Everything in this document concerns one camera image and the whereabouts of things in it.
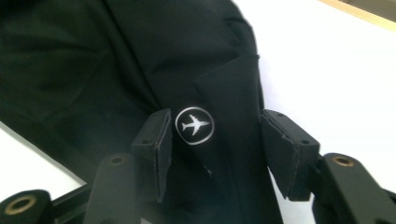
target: white circle emblem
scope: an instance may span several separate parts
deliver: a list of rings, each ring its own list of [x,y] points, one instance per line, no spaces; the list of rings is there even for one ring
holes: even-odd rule
[[[176,117],[175,125],[180,137],[191,146],[207,141],[215,131],[212,116],[196,106],[182,110]]]

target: black bag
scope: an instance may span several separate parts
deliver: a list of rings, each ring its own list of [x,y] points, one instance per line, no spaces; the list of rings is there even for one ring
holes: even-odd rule
[[[147,117],[170,108],[174,147],[158,223],[281,223],[262,151],[255,40],[231,1],[0,7],[8,127],[92,182],[103,157],[128,152]]]

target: white background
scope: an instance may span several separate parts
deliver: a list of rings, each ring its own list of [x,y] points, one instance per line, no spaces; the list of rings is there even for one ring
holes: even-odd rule
[[[316,0],[234,1],[256,35],[266,108],[396,191],[396,33]],[[54,199],[83,183],[2,123],[0,143],[0,201],[26,189]],[[286,224],[315,223],[310,203],[279,203]]]

